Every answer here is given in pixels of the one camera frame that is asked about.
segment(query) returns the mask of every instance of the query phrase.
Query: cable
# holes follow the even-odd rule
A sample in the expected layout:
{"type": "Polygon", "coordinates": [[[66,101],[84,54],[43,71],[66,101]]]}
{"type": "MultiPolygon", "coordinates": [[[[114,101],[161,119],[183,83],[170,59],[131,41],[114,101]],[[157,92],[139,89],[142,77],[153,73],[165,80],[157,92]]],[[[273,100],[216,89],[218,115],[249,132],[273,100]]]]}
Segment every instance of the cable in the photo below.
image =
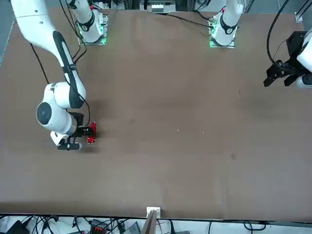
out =
{"type": "Polygon", "coordinates": [[[158,222],[158,225],[159,225],[159,228],[160,228],[160,232],[161,232],[161,234],[163,234],[162,229],[161,229],[161,224],[159,222],[159,219],[157,220],[157,222],[158,222]]]}
{"type": "Polygon", "coordinates": [[[302,17],[302,15],[310,8],[310,6],[312,5],[312,2],[307,6],[307,8],[301,13],[301,15],[299,16],[302,17]]]}
{"type": "MultiPolygon", "coordinates": [[[[74,29],[75,29],[75,34],[77,35],[78,32],[77,32],[77,29],[76,29],[76,27],[75,27],[75,23],[74,23],[74,19],[73,19],[72,13],[70,12],[70,9],[69,9],[69,6],[68,6],[67,3],[66,3],[66,5],[67,5],[67,9],[68,9],[70,18],[72,19],[72,23],[73,23],[73,26],[74,26],[74,29]]],[[[78,50],[76,51],[76,53],[74,54],[74,56],[72,57],[72,59],[74,59],[74,58],[77,56],[77,54],[79,53],[80,49],[81,49],[81,45],[79,44],[79,48],[78,48],[78,50]]]]}
{"type": "MultiPolygon", "coordinates": [[[[70,9],[69,9],[69,6],[68,6],[67,2],[66,2],[66,5],[67,5],[67,9],[68,9],[70,18],[72,19],[72,23],[73,23],[72,29],[74,30],[76,36],[79,37],[78,32],[77,32],[77,29],[75,28],[75,23],[74,23],[74,19],[73,19],[72,13],[70,12],[70,9]]],[[[79,38],[80,38],[80,40],[82,41],[82,43],[83,43],[83,45],[84,45],[84,47],[85,47],[85,50],[84,50],[84,52],[74,61],[75,64],[76,64],[76,63],[78,62],[78,60],[87,52],[87,46],[85,45],[85,43],[84,43],[84,41],[82,40],[82,38],[81,38],[81,37],[79,37],[79,38]]]]}
{"type": "Polygon", "coordinates": [[[51,230],[50,225],[49,225],[49,220],[52,219],[51,217],[43,217],[41,218],[41,221],[43,222],[43,226],[42,226],[42,230],[41,230],[41,234],[44,233],[44,230],[46,229],[46,227],[48,227],[48,229],[50,230],[51,234],[54,234],[54,232],[51,230]]]}
{"type": "Polygon", "coordinates": [[[269,33],[268,33],[268,38],[267,38],[267,53],[268,53],[268,56],[269,56],[269,59],[271,60],[271,62],[273,64],[275,64],[279,69],[281,69],[282,71],[286,71],[286,72],[289,72],[291,74],[294,74],[295,72],[295,69],[288,69],[288,68],[285,68],[285,67],[282,67],[281,65],[279,65],[277,62],[274,61],[274,59],[272,58],[271,54],[270,54],[270,37],[271,37],[271,32],[273,30],[273,27],[279,17],[279,15],[282,13],[282,11],[284,10],[285,6],[287,5],[287,3],[289,2],[289,0],[286,0],[284,2],[284,4],[282,5],[282,7],[279,9],[278,13],[276,14],[271,26],[270,26],[270,29],[269,29],[269,33]]]}
{"type": "Polygon", "coordinates": [[[276,50],[276,52],[275,52],[275,54],[274,54],[274,56],[273,56],[273,59],[275,58],[275,56],[276,56],[276,54],[277,54],[279,48],[281,47],[281,45],[282,45],[285,41],[287,41],[287,39],[284,40],[284,41],[282,41],[282,42],[280,43],[280,45],[278,46],[278,48],[277,48],[277,50],[276,50]]]}
{"type": "Polygon", "coordinates": [[[207,227],[207,231],[206,231],[207,234],[210,234],[211,224],[212,224],[212,222],[210,222],[209,225],[208,225],[208,227],[207,227]]]}
{"type": "Polygon", "coordinates": [[[76,51],[75,55],[72,57],[72,59],[74,59],[74,58],[77,56],[77,54],[79,53],[80,49],[81,49],[81,45],[79,44],[79,48],[78,48],[78,50],[76,51]]]}
{"type": "Polygon", "coordinates": [[[209,0],[204,0],[204,2],[196,9],[197,11],[209,0]]]}
{"type": "Polygon", "coordinates": [[[67,79],[65,79],[66,83],[73,89],[73,91],[84,101],[84,103],[86,103],[87,105],[87,108],[88,108],[88,121],[87,123],[84,125],[84,127],[88,126],[90,121],[91,121],[91,113],[90,113],[90,106],[89,106],[89,103],[87,102],[86,99],[83,98],[83,96],[78,93],[78,91],[76,91],[73,86],[71,86],[71,84],[67,81],[67,79]]]}
{"type": "MultiPolygon", "coordinates": [[[[71,28],[72,28],[72,30],[74,31],[74,33],[76,34],[76,36],[81,40],[81,42],[83,43],[83,45],[84,45],[84,47],[85,47],[85,51],[74,61],[74,63],[76,64],[77,61],[87,52],[87,46],[86,46],[86,44],[84,43],[83,39],[78,35],[78,32],[77,32],[77,30],[76,30],[76,28],[75,28],[75,24],[73,24],[73,25],[71,24],[71,22],[70,22],[70,20],[69,20],[69,18],[68,18],[68,16],[67,16],[67,14],[66,14],[66,12],[65,12],[65,9],[64,9],[64,7],[63,7],[63,4],[62,4],[61,0],[58,0],[58,1],[59,1],[59,3],[60,3],[60,6],[61,6],[61,8],[62,8],[62,11],[63,11],[64,15],[65,15],[66,18],[67,18],[67,21],[68,21],[69,25],[71,26],[71,28]]],[[[72,18],[72,21],[73,21],[73,23],[74,23],[74,20],[73,20],[73,17],[72,17],[72,13],[71,13],[70,10],[69,10],[69,6],[68,6],[67,2],[66,2],[66,5],[67,5],[67,8],[68,8],[69,15],[70,15],[70,17],[72,18]]]]}
{"type": "Polygon", "coordinates": [[[35,54],[35,56],[36,56],[36,58],[37,58],[37,60],[38,60],[38,63],[39,63],[39,65],[40,65],[40,67],[41,67],[42,73],[43,73],[43,75],[44,75],[45,80],[47,81],[47,84],[50,84],[50,82],[49,82],[49,80],[48,80],[48,77],[47,77],[47,75],[46,75],[46,73],[45,73],[45,70],[44,70],[44,68],[43,68],[43,65],[42,65],[42,63],[41,63],[41,61],[40,61],[40,59],[39,59],[39,56],[37,55],[37,53],[36,53],[36,51],[35,51],[34,46],[32,45],[32,43],[30,43],[30,46],[31,46],[31,48],[32,48],[33,51],[34,51],[34,54],[35,54]]]}
{"type": "MultiPolygon", "coordinates": [[[[243,1],[244,2],[244,1],[243,1]]],[[[226,5],[224,7],[221,8],[221,10],[219,11],[219,13],[226,7],[226,5]]]]}
{"type": "Polygon", "coordinates": [[[95,5],[94,3],[92,3],[93,8],[96,7],[95,9],[97,10],[102,10],[99,6],[95,5]]]}
{"type": "Polygon", "coordinates": [[[33,217],[33,215],[29,215],[29,216],[27,216],[26,218],[24,218],[24,219],[21,221],[21,223],[24,222],[25,219],[30,218],[30,217],[33,217]]]}
{"type": "MultiPolygon", "coordinates": [[[[129,220],[129,218],[125,219],[124,221],[121,221],[120,224],[123,224],[123,223],[124,223],[125,221],[127,221],[127,220],[129,220]]],[[[113,233],[113,230],[115,230],[117,227],[118,227],[118,225],[115,226],[112,230],[110,230],[107,234],[113,233]]]]}
{"type": "Polygon", "coordinates": [[[195,13],[198,13],[199,15],[200,15],[200,17],[202,17],[203,19],[205,19],[205,20],[209,20],[211,17],[205,17],[205,16],[203,16],[199,11],[197,11],[197,10],[194,10],[193,12],[195,12],[195,13]]]}
{"type": "Polygon", "coordinates": [[[88,219],[86,219],[86,217],[82,217],[84,220],[86,220],[87,222],[88,222],[88,224],[92,224],[92,220],[88,220],[88,219]]]}
{"type": "Polygon", "coordinates": [[[296,13],[296,16],[299,14],[299,12],[302,10],[302,8],[307,5],[307,3],[309,2],[310,0],[306,0],[306,2],[302,5],[302,7],[299,9],[299,11],[297,11],[296,13]]]}
{"type": "Polygon", "coordinates": [[[171,16],[171,17],[174,17],[174,18],[177,18],[177,19],[180,19],[180,20],[184,20],[186,22],[189,22],[189,23],[192,23],[192,24],[195,24],[195,25],[199,25],[199,26],[203,26],[203,27],[206,27],[206,28],[213,28],[212,26],[209,26],[209,25],[206,25],[206,24],[202,24],[202,23],[197,23],[197,22],[191,21],[189,19],[182,18],[180,16],[174,16],[174,15],[169,15],[169,14],[166,14],[165,16],[171,16]]]}
{"type": "Polygon", "coordinates": [[[78,219],[78,217],[74,217],[74,221],[75,221],[75,224],[76,224],[76,226],[77,226],[77,229],[78,229],[78,232],[80,233],[80,234],[83,234],[83,232],[81,231],[81,229],[79,228],[79,226],[78,226],[78,222],[77,222],[77,219],[78,219]]]}
{"type": "Polygon", "coordinates": [[[257,228],[257,229],[254,229],[251,222],[250,221],[247,221],[247,220],[244,220],[244,227],[251,232],[251,234],[253,234],[253,231],[263,231],[264,229],[266,229],[267,227],[267,224],[264,223],[263,224],[263,227],[262,228],[257,228]]]}

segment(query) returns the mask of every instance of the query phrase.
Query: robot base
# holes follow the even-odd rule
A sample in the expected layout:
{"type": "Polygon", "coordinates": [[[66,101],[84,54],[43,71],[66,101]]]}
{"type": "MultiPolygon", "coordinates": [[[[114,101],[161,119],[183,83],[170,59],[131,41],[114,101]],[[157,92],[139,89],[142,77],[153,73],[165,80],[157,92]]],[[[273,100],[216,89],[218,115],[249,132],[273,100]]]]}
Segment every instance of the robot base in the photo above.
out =
{"type": "Polygon", "coordinates": [[[226,45],[226,46],[223,46],[223,45],[219,45],[215,41],[215,39],[213,39],[213,37],[212,37],[212,34],[215,33],[215,29],[218,26],[217,18],[216,17],[210,18],[208,20],[208,25],[214,27],[213,29],[209,28],[209,31],[208,31],[209,32],[209,47],[211,47],[211,48],[232,48],[232,49],[235,48],[234,39],[235,39],[235,36],[236,36],[237,28],[235,29],[232,42],[230,44],[226,45]]]}
{"type": "MultiPolygon", "coordinates": [[[[109,18],[108,18],[108,15],[105,15],[105,14],[102,14],[102,13],[99,13],[99,16],[102,16],[103,20],[100,20],[102,23],[98,27],[98,30],[103,33],[103,36],[101,36],[97,41],[92,42],[92,43],[91,42],[86,42],[86,40],[81,36],[82,41],[81,41],[80,38],[78,38],[78,42],[79,42],[80,45],[83,44],[83,43],[85,45],[105,45],[106,44],[107,26],[108,26],[109,18]]],[[[80,28],[79,24],[77,24],[77,26],[79,28],[80,35],[82,35],[81,28],[80,28]]]]}

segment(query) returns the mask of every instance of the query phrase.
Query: floor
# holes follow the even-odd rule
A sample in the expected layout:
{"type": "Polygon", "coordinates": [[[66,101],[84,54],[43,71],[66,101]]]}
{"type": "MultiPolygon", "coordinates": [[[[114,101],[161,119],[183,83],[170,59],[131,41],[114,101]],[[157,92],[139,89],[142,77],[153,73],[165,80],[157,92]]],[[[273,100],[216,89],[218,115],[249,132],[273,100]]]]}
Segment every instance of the floor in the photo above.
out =
{"type": "MultiPolygon", "coordinates": [[[[37,217],[33,217],[28,225],[28,230],[33,230],[35,227],[37,217]]],[[[23,221],[23,219],[27,219],[27,216],[8,216],[3,218],[0,221],[0,232],[6,232],[8,229],[17,221],[23,221]]],[[[101,222],[107,220],[110,222],[108,218],[96,218],[101,222]]],[[[82,233],[88,233],[90,230],[90,225],[83,219],[78,218],[78,226],[82,233]]],[[[145,220],[144,219],[129,219],[125,221],[125,229],[132,226],[135,222],[137,222],[139,229],[142,230],[145,220]]],[[[79,233],[77,227],[72,227],[73,217],[59,217],[59,221],[55,223],[53,220],[49,221],[49,225],[51,230],[56,233],[79,233]]],[[[242,223],[219,223],[213,222],[211,223],[209,230],[209,221],[182,221],[182,220],[174,220],[173,226],[175,229],[175,233],[177,234],[227,234],[227,233],[239,233],[239,234],[249,234],[251,233],[247,229],[244,228],[242,223]]],[[[37,226],[38,232],[40,233],[42,230],[42,223],[37,226]]],[[[255,225],[253,224],[254,229],[261,229],[263,225],[255,225]]],[[[159,224],[156,226],[155,234],[164,234],[170,233],[171,226],[168,220],[159,220],[159,224]]],[[[118,228],[113,231],[113,234],[118,234],[118,228]]],[[[281,226],[281,225],[267,225],[266,228],[259,233],[261,234],[291,234],[291,233],[300,233],[300,234],[309,234],[311,233],[311,227],[295,227],[295,226],[281,226]]]]}

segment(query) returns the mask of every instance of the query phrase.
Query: brown table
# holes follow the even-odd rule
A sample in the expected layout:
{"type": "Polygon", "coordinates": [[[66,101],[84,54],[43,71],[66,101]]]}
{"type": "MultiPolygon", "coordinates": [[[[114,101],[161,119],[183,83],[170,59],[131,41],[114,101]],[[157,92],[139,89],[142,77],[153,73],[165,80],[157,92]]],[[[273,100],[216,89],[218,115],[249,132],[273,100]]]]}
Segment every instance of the brown table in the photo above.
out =
{"type": "MultiPolygon", "coordinates": [[[[15,24],[0,69],[0,210],[145,216],[160,206],[165,217],[311,221],[312,92],[263,87],[273,18],[243,15],[231,50],[209,48],[205,28],[118,11],[107,45],[78,62],[100,130],[79,152],[58,151],[37,123],[45,80],[15,24]]],[[[63,13],[51,19],[74,53],[63,13]]],[[[281,15],[272,54],[295,30],[281,15]]],[[[54,56],[37,52],[62,81],[54,56]]],[[[285,45],[277,56],[287,59],[285,45]]]]}

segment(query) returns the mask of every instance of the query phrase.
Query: black cable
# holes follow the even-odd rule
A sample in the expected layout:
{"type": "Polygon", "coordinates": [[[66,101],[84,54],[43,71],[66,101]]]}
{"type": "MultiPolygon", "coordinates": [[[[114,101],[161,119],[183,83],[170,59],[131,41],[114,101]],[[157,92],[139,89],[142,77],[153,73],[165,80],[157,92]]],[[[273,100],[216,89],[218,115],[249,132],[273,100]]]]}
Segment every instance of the black cable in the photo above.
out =
{"type": "Polygon", "coordinates": [[[268,56],[269,56],[269,59],[271,60],[271,62],[273,64],[275,64],[279,69],[281,69],[282,71],[286,71],[286,72],[289,72],[290,74],[294,74],[295,72],[295,69],[288,69],[288,68],[285,68],[285,67],[282,67],[281,65],[279,65],[277,62],[274,61],[274,59],[272,58],[271,54],[270,54],[270,37],[271,37],[271,32],[273,30],[273,27],[279,17],[279,15],[282,13],[282,11],[284,10],[285,6],[287,5],[287,3],[289,2],[289,0],[286,0],[284,2],[284,4],[282,5],[282,7],[279,9],[278,13],[276,14],[271,26],[270,26],[270,29],[269,29],[269,33],[268,33],[268,38],[267,38],[267,53],[268,53],[268,56]]]}
{"type": "Polygon", "coordinates": [[[161,232],[161,234],[163,234],[162,229],[161,229],[161,224],[160,224],[159,220],[157,220],[157,222],[158,222],[158,225],[159,225],[159,228],[160,228],[160,232],[161,232]]]}
{"type": "Polygon", "coordinates": [[[202,15],[199,11],[197,11],[197,10],[194,10],[193,12],[199,14],[199,16],[202,17],[202,18],[205,19],[205,20],[209,20],[209,19],[210,19],[210,17],[205,17],[205,16],[203,16],[203,15],[202,15]]]}
{"type": "Polygon", "coordinates": [[[301,13],[301,15],[299,16],[299,18],[310,8],[310,6],[312,5],[312,2],[307,6],[307,8],[301,13]]]}
{"type": "Polygon", "coordinates": [[[211,224],[212,224],[212,222],[209,223],[209,228],[208,228],[208,233],[207,234],[210,234],[211,224]]]}
{"type": "Polygon", "coordinates": [[[36,224],[35,224],[35,228],[36,228],[36,233],[39,234],[38,232],[38,224],[42,221],[42,220],[39,220],[40,216],[38,216],[38,218],[36,219],[36,224]]]}
{"type": "Polygon", "coordinates": [[[170,222],[170,234],[176,234],[174,223],[172,222],[171,219],[169,219],[169,222],[170,222]]]}
{"type": "Polygon", "coordinates": [[[97,10],[102,10],[99,6],[95,5],[94,3],[92,3],[93,8],[96,7],[95,9],[97,10]]]}
{"type": "Polygon", "coordinates": [[[88,220],[88,219],[86,219],[86,217],[82,217],[84,220],[86,220],[87,222],[88,222],[88,224],[92,224],[92,220],[88,220]]]}
{"type": "Polygon", "coordinates": [[[192,23],[192,24],[195,24],[195,25],[199,25],[199,26],[203,26],[203,27],[206,27],[206,28],[213,28],[212,26],[209,26],[209,25],[206,25],[206,24],[202,24],[202,23],[197,23],[197,22],[191,21],[189,19],[182,18],[180,16],[174,16],[174,15],[169,15],[169,14],[166,14],[165,16],[171,16],[171,17],[174,17],[174,18],[177,18],[177,19],[180,19],[180,20],[184,20],[186,22],[189,22],[189,23],[192,23]]]}
{"type": "Polygon", "coordinates": [[[27,216],[26,218],[24,218],[24,219],[21,221],[21,223],[24,222],[25,219],[30,218],[30,217],[33,217],[33,215],[29,215],[29,216],[27,216]]]}
{"type": "Polygon", "coordinates": [[[87,46],[85,45],[84,41],[82,40],[82,37],[80,37],[80,36],[78,35],[77,29],[76,29],[76,27],[75,27],[75,23],[74,23],[73,16],[72,16],[72,13],[70,12],[70,9],[69,9],[69,6],[68,6],[67,2],[66,2],[66,5],[67,5],[67,9],[68,9],[69,16],[70,16],[70,18],[71,18],[71,20],[72,20],[72,23],[73,23],[72,29],[74,30],[76,36],[80,38],[80,40],[82,41],[82,43],[83,43],[83,45],[84,45],[84,47],[85,47],[84,52],[83,52],[81,55],[79,55],[79,57],[74,61],[74,63],[76,64],[76,63],[78,62],[78,60],[87,52],[87,46]]]}
{"type": "MultiPolygon", "coordinates": [[[[129,220],[129,218],[125,219],[124,221],[121,221],[120,224],[123,224],[127,220],[129,220]]],[[[110,230],[107,234],[113,233],[113,230],[115,230],[117,227],[118,227],[118,225],[115,226],[112,230],[110,230]]]]}
{"type": "Polygon", "coordinates": [[[79,232],[80,234],[83,234],[83,232],[81,231],[81,229],[80,229],[79,226],[78,226],[77,219],[78,219],[78,217],[75,216],[75,217],[74,217],[74,221],[75,221],[75,224],[76,224],[76,226],[77,226],[78,232],[79,232]]]}
{"type": "MultiPolygon", "coordinates": [[[[68,4],[67,4],[67,3],[66,3],[66,5],[67,5],[67,9],[68,9],[68,12],[69,12],[70,18],[72,19],[72,23],[73,23],[74,29],[75,29],[75,31],[74,31],[74,32],[75,32],[75,34],[77,35],[77,34],[78,34],[78,32],[77,32],[77,29],[76,29],[76,27],[75,27],[75,22],[74,22],[74,19],[73,19],[72,13],[70,12],[70,9],[69,9],[69,6],[68,6],[68,4]]],[[[74,54],[74,56],[72,57],[72,59],[74,59],[74,58],[77,56],[77,54],[79,53],[80,49],[81,49],[81,45],[79,44],[79,48],[78,48],[78,50],[76,51],[76,53],[74,54]]]]}
{"type": "Polygon", "coordinates": [[[77,56],[77,54],[79,53],[80,49],[81,49],[81,45],[79,44],[79,48],[76,51],[76,53],[74,54],[74,56],[72,57],[72,59],[74,59],[77,56]]]}
{"type": "Polygon", "coordinates": [[[44,230],[46,229],[46,227],[48,227],[48,229],[50,230],[51,234],[54,234],[54,232],[51,230],[50,228],[50,224],[49,224],[49,220],[52,219],[51,217],[47,218],[47,217],[43,217],[41,220],[43,221],[43,226],[42,226],[42,233],[44,232],[44,230]]]}
{"type": "Polygon", "coordinates": [[[44,78],[45,78],[45,80],[47,81],[47,84],[49,84],[50,82],[49,82],[49,80],[48,80],[48,77],[47,77],[47,75],[46,75],[46,73],[45,73],[45,70],[44,70],[44,68],[43,68],[43,65],[42,65],[42,63],[41,63],[41,61],[40,61],[40,59],[39,59],[39,56],[38,56],[38,54],[36,53],[36,51],[35,51],[34,46],[32,45],[32,43],[30,43],[30,46],[31,46],[31,48],[33,49],[34,54],[35,54],[35,56],[36,56],[36,58],[37,58],[37,60],[38,60],[38,63],[39,63],[39,65],[40,65],[40,67],[41,67],[41,70],[42,70],[42,73],[43,73],[43,75],[44,75],[44,78]]]}
{"type": "Polygon", "coordinates": [[[87,123],[84,125],[84,126],[87,126],[89,125],[90,121],[91,121],[91,111],[90,111],[90,106],[89,106],[89,103],[87,102],[86,99],[83,98],[83,96],[78,93],[78,91],[76,91],[73,86],[71,86],[71,84],[67,81],[67,79],[65,79],[66,83],[73,89],[73,91],[84,101],[84,103],[86,103],[87,105],[87,108],[88,108],[88,121],[87,123]]]}
{"type": "Polygon", "coordinates": [[[221,8],[221,10],[219,11],[219,13],[226,7],[226,5],[224,7],[221,8]]]}
{"type": "Polygon", "coordinates": [[[297,11],[296,13],[296,16],[299,14],[299,12],[302,10],[302,8],[307,5],[307,3],[309,2],[310,0],[306,0],[306,2],[302,5],[302,7],[299,9],[299,11],[297,11]]]}
{"type": "Polygon", "coordinates": [[[208,0],[204,0],[204,2],[196,10],[198,11],[207,1],[208,0]]]}
{"type": "Polygon", "coordinates": [[[263,231],[264,229],[266,229],[267,224],[264,223],[262,228],[253,228],[252,223],[250,221],[244,220],[244,227],[251,232],[251,234],[253,234],[253,231],[263,231]]]}
{"type": "Polygon", "coordinates": [[[273,56],[273,59],[275,58],[275,56],[276,56],[276,54],[277,54],[279,48],[281,47],[281,45],[282,45],[285,41],[287,41],[287,39],[284,40],[284,41],[282,41],[282,42],[280,43],[280,45],[278,46],[278,48],[277,48],[277,50],[276,50],[276,52],[275,52],[275,54],[274,54],[274,56],[273,56]]]}

